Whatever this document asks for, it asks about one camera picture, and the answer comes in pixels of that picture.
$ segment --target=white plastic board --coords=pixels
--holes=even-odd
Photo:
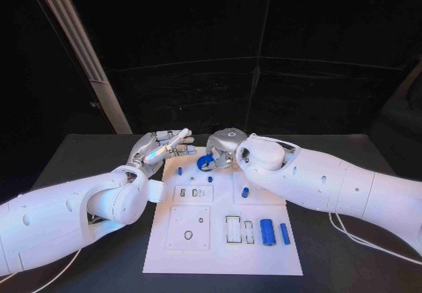
[[[240,197],[240,193],[234,193],[233,190],[244,184],[239,183],[241,182],[241,172],[236,172],[239,170],[231,168],[201,172],[197,169],[195,161],[203,155],[204,148],[197,148],[194,156],[175,157],[165,161],[162,175],[162,181],[166,184],[165,200],[156,204],[155,208],[142,272],[302,275],[285,201],[277,199],[275,195],[267,194],[266,190],[251,189],[250,197],[253,195],[253,198],[250,199],[253,201],[250,200],[250,203],[246,204],[239,202],[236,197]],[[182,169],[181,176],[177,174],[178,167]],[[211,183],[207,182],[208,176],[213,177]],[[175,186],[213,186],[213,201],[174,201]],[[171,211],[174,207],[182,207],[181,209],[191,207],[192,209],[191,212],[175,215]],[[175,228],[171,221],[182,219],[185,223],[192,224],[200,216],[195,214],[194,208],[208,209],[208,248],[207,250],[197,250],[192,248],[198,248],[198,246],[188,244],[187,248],[179,250],[179,245],[194,243],[190,241],[198,234],[191,231],[191,239],[187,241],[182,237],[188,229],[187,224]],[[240,243],[227,244],[226,242],[226,216],[240,217]],[[276,238],[276,245],[273,246],[263,246],[262,244],[260,219],[272,219]],[[246,243],[246,235],[250,234],[250,231],[246,231],[246,227],[249,227],[249,224],[244,226],[246,221],[251,223],[251,244]],[[289,245],[283,244],[280,223],[285,223],[287,227]],[[203,245],[201,243],[205,243],[205,232],[200,238],[203,239],[198,239],[200,242],[197,243]],[[174,243],[171,239],[178,241],[174,249],[166,248],[166,245]]]

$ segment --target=tabletop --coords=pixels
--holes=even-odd
[[[69,134],[33,189],[80,179],[125,164],[141,135]],[[192,136],[204,146],[208,135]],[[270,136],[322,151],[357,166],[393,175],[368,137]],[[161,179],[162,169],[151,177]],[[331,226],[328,214],[287,203],[303,276],[188,275],[142,273],[155,204],[146,204],[136,222],[84,247],[63,275],[44,292],[420,292],[422,267],[354,243]],[[347,230],[378,246],[420,259],[408,245],[384,229],[342,216]],[[15,274],[0,292],[31,292],[56,276],[73,254]]]

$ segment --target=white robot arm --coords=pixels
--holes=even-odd
[[[34,190],[0,205],[0,276],[38,267],[133,223],[164,183],[148,180],[162,159],[194,154],[191,132],[158,131],[133,145],[113,171]]]
[[[213,160],[211,148],[220,157]],[[249,182],[316,211],[351,215],[393,232],[422,255],[422,183],[368,171],[329,154],[246,134],[236,128],[208,137],[203,171],[231,165]]]

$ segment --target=blue object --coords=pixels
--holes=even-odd
[[[243,188],[243,191],[241,191],[241,197],[246,198],[247,195],[249,195],[249,188],[244,187],[244,188]]]
[[[279,227],[280,227],[280,234],[283,235],[283,244],[287,245],[289,244],[287,227],[285,226],[285,224],[279,224]]]
[[[213,161],[213,156],[211,156],[210,154],[207,154],[205,156],[201,156],[201,157],[197,159],[195,165],[197,165],[197,168],[198,168],[203,172],[210,171],[210,170],[203,170],[203,169],[201,169],[201,166],[203,166],[204,164],[208,164],[211,161]]]
[[[275,245],[275,235],[273,235],[273,227],[272,227],[270,219],[260,220],[260,233],[262,233],[263,245],[264,246]]]

